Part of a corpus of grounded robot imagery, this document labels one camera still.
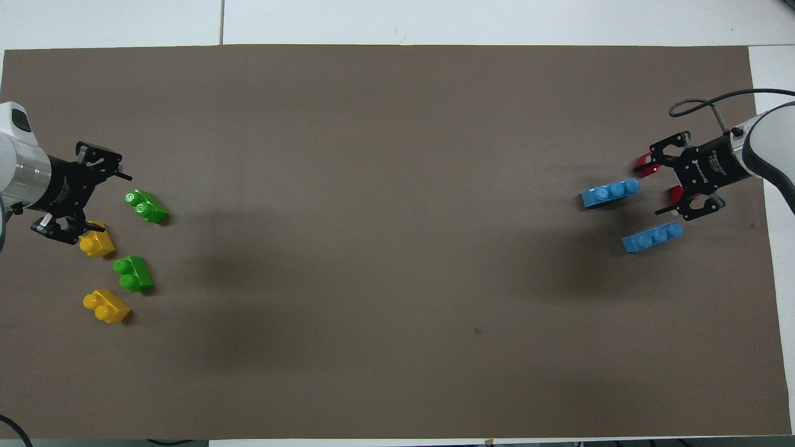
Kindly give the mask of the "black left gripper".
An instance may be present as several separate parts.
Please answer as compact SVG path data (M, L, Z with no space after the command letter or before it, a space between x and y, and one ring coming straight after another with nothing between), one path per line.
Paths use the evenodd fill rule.
M31 230L67 244L77 244L89 232L107 231L88 222L83 209L96 186L111 176L133 181L123 173L122 155L99 145L77 142L76 161L67 162L55 156L49 156L48 160L51 167L48 186L36 202L36 210L47 214L34 221ZM54 216L65 216L66 227Z

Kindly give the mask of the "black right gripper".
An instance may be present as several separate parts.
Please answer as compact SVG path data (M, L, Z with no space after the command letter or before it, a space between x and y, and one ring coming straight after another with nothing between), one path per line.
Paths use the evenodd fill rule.
M700 207L693 207L701 194L710 194L749 178L749 173L734 154L732 139L716 138L692 147L689 131L681 131L653 143L647 153L640 156L640 178L661 169L672 170L681 186L667 190L671 203L656 210L655 215L681 216L687 222L716 213L726 206L723 198L711 194ZM687 196L685 189L698 194Z

